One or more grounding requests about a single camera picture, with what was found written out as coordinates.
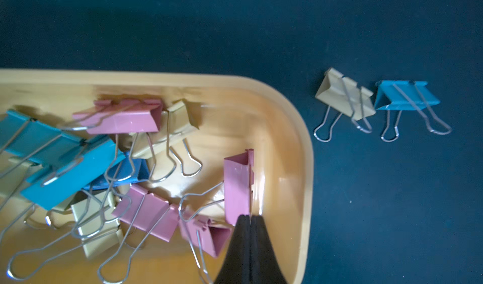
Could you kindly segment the yellow binder clip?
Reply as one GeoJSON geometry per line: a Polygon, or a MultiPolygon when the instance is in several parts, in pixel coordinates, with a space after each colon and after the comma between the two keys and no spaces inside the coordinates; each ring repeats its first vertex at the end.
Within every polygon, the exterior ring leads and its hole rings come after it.
{"type": "Polygon", "coordinates": [[[362,133],[371,134],[372,125],[368,118],[376,114],[372,104],[374,93],[358,82],[343,75],[333,67],[329,68],[324,75],[315,98],[327,106],[322,122],[313,130],[313,136],[322,143],[328,143],[333,137],[333,128],[342,116],[346,116],[350,122],[362,133]],[[337,113],[330,124],[326,138],[322,138],[318,132],[328,120],[329,113],[337,113]]]}

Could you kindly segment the yellow plastic storage box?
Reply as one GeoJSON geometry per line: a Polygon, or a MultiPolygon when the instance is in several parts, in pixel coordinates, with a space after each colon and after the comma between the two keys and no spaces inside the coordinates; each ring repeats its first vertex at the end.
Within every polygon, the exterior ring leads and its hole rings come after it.
{"type": "MultiPolygon", "coordinates": [[[[96,99],[161,98],[187,105],[199,130],[187,139],[203,163],[184,159],[180,171],[154,188],[177,201],[183,193],[191,207],[207,203],[199,194],[223,178],[226,157],[254,150],[252,213],[267,226],[280,269],[289,283],[301,283],[308,257],[313,198],[312,142],[303,118],[278,91],[254,79],[224,75],[101,72],[74,70],[1,71],[1,110],[16,109],[42,122],[59,124],[90,108],[96,99]]],[[[7,229],[1,244],[1,282],[10,283],[6,265],[25,283],[98,283],[98,268],[111,281],[127,283],[199,283],[188,243],[176,232],[168,243],[150,237],[136,255],[114,246],[88,260],[79,241],[61,240],[56,230],[35,230],[10,221],[27,207],[11,200],[1,211],[7,229]]]]}

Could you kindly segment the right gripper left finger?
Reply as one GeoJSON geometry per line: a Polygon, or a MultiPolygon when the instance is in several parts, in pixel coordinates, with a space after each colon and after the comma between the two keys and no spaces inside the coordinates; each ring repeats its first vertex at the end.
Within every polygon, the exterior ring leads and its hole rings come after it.
{"type": "Polygon", "coordinates": [[[215,283],[250,283],[250,216],[238,217],[215,283]]]}

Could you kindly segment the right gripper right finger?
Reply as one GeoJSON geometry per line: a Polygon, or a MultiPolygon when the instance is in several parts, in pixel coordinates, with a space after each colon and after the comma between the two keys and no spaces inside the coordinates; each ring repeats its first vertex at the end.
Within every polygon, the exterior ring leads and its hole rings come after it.
{"type": "Polygon", "coordinates": [[[285,283],[262,216],[250,220],[250,276],[252,283],[285,283]]]}

